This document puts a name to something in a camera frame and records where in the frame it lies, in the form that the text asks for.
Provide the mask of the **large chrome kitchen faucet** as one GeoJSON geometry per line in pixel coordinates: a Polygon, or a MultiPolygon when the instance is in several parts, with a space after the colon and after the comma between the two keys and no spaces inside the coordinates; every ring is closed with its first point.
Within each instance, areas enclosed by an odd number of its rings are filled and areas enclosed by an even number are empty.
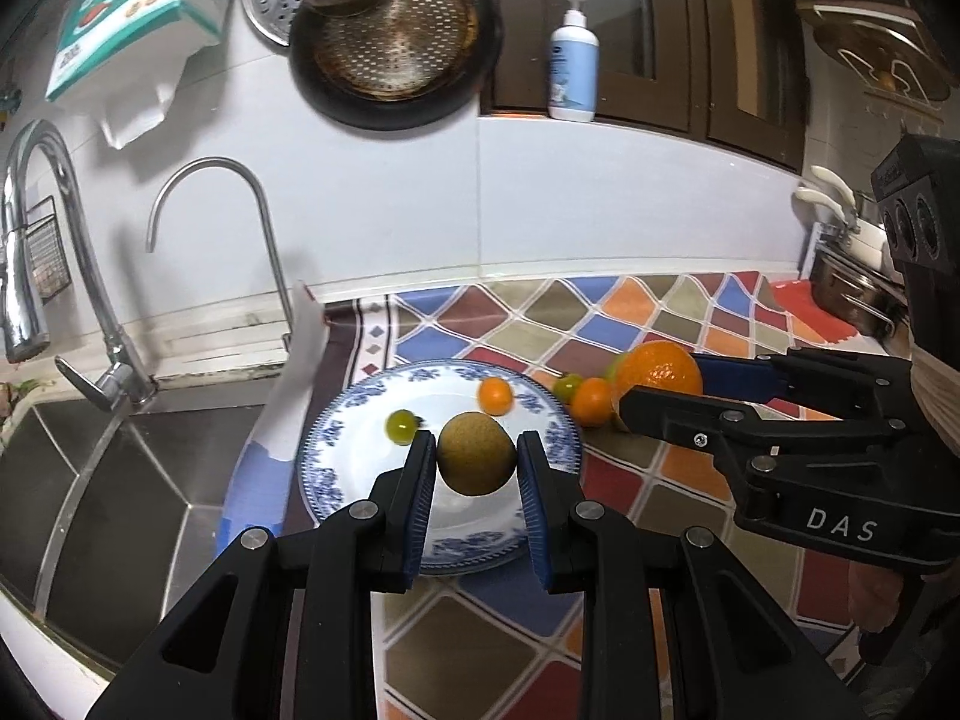
{"type": "Polygon", "coordinates": [[[11,364],[36,358],[49,348],[44,305],[71,285],[64,234],[70,236],[75,250],[83,286],[103,333],[109,367],[91,380],[64,358],[57,358],[57,371],[99,410],[116,410],[124,400],[146,405],[156,394],[156,383],[110,304],[67,144],[55,125],[34,121],[14,138],[2,176],[2,343],[11,364]],[[49,211],[31,221],[26,177],[36,151],[49,161],[64,213],[49,211]]]}

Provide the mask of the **stainless steel sink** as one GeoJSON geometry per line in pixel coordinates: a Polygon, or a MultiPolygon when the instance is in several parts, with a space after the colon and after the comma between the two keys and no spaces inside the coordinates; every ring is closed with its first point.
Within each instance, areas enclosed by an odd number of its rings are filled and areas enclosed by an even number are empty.
{"type": "Polygon", "coordinates": [[[215,557],[270,380],[172,388],[140,411],[36,403],[2,442],[2,592],[114,671],[215,557]]]}

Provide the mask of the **blue white porcelain plate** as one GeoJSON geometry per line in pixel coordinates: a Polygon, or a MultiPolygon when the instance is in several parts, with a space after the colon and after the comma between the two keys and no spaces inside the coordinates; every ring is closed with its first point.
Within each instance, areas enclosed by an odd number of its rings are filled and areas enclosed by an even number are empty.
{"type": "MultiPolygon", "coordinates": [[[[363,499],[382,473],[404,465],[409,449],[387,436],[387,418],[409,410],[421,427],[438,436],[446,422],[478,408],[477,390],[489,377],[509,383],[514,403],[498,418],[511,437],[539,434],[548,465],[579,473],[583,441],[579,427],[540,383],[519,372],[466,359],[430,359],[387,369],[337,395],[309,427],[299,450],[298,478],[304,507],[317,522],[363,499]]],[[[516,478],[498,491],[467,497],[434,483],[423,575],[486,571],[519,557],[527,548],[523,504],[516,478]]]]}

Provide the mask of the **black frying pan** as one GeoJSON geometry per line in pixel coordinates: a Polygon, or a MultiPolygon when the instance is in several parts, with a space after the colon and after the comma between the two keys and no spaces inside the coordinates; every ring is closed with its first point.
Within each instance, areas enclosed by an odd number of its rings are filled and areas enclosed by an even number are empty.
{"type": "Polygon", "coordinates": [[[355,15],[299,4],[288,62],[320,114],[398,132],[444,119],[477,96],[502,45],[494,0],[384,0],[355,15]]]}

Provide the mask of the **small green tomato on plate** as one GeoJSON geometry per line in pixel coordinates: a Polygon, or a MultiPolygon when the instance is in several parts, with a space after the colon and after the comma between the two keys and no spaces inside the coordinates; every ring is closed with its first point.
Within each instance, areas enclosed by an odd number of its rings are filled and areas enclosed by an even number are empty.
{"type": "Polygon", "coordinates": [[[387,416],[386,434],[394,444],[410,445],[420,429],[421,419],[410,410],[397,410],[387,416]]]}

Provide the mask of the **small orange on plate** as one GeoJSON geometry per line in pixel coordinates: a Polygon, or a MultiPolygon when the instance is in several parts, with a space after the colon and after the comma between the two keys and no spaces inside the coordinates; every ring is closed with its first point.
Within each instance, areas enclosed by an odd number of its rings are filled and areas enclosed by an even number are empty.
{"type": "Polygon", "coordinates": [[[512,410],[514,392],[502,377],[485,377],[478,385],[477,403],[483,413],[503,416],[512,410]]]}

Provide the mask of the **dark wooden window frame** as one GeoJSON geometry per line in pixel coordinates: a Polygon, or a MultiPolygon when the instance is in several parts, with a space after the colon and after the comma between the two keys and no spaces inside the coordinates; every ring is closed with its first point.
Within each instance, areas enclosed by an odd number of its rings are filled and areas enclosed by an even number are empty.
{"type": "MultiPolygon", "coordinates": [[[[496,2],[505,42],[483,112],[545,114],[548,44],[568,4],[496,2]]],[[[794,0],[587,0],[584,11],[599,39],[599,121],[799,171],[809,80],[794,0]]]]}

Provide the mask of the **steel pots on rack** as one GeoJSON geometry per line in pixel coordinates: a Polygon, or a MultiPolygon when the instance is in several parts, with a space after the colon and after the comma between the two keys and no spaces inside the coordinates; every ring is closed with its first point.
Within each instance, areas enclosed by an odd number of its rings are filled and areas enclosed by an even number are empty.
{"type": "Polygon", "coordinates": [[[815,304],[861,335],[890,341],[907,321],[907,296],[871,195],[814,164],[793,202],[812,213],[800,276],[815,304]]]}

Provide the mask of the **teal white paper box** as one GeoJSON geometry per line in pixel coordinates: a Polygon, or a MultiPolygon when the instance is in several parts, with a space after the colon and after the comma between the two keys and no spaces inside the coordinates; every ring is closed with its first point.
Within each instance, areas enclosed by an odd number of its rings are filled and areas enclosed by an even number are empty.
{"type": "Polygon", "coordinates": [[[46,99],[63,98],[150,37],[159,37],[164,50],[182,37],[185,55],[218,44],[228,5],[229,0],[76,0],[60,25],[46,99]]]}

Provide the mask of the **large orange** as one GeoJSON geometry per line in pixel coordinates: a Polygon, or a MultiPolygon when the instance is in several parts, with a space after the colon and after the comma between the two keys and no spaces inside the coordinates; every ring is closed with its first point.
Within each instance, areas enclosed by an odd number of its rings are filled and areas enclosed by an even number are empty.
{"type": "Polygon", "coordinates": [[[612,385],[613,414],[620,419],[620,401],[631,388],[646,387],[682,395],[703,395],[703,376],[692,353],[669,340],[654,340],[625,353],[612,385]]]}

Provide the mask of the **white blue pump bottle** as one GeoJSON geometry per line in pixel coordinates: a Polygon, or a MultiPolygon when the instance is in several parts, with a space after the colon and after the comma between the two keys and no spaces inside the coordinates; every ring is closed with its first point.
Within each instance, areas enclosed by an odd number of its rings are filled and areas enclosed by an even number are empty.
{"type": "Polygon", "coordinates": [[[566,0],[562,26],[550,36],[548,114],[557,121],[594,121],[599,76],[599,37],[587,27],[587,0],[566,0]]]}

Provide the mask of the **brown round longan fruit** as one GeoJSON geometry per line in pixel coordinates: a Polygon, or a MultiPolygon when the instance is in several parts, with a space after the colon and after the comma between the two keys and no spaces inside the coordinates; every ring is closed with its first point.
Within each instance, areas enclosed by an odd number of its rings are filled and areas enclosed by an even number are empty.
{"type": "Polygon", "coordinates": [[[466,411],[449,419],[439,434],[438,466],[444,483],[456,493],[486,496],[508,483],[516,449],[491,416],[466,411]]]}

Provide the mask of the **small orange mandarin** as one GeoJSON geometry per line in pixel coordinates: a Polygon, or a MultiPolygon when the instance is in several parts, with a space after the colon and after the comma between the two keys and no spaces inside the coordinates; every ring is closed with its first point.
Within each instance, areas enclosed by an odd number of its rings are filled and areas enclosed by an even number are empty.
{"type": "Polygon", "coordinates": [[[581,380],[569,399],[568,411],[584,429],[605,426],[613,415],[612,385],[601,377],[581,380]]]}

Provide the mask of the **large green apple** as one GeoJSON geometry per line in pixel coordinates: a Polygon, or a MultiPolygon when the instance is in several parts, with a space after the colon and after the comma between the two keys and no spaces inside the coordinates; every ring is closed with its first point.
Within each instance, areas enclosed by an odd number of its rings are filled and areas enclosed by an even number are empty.
{"type": "Polygon", "coordinates": [[[605,372],[604,372],[605,380],[608,380],[608,382],[610,383],[615,382],[615,377],[617,377],[617,371],[619,370],[620,364],[622,364],[622,361],[625,359],[625,356],[626,356],[625,353],[620,353],[619,355],[615,356],[615,358],[613,358],[612,361],[608,363],[607,369],[605,369],[605,372]]]}

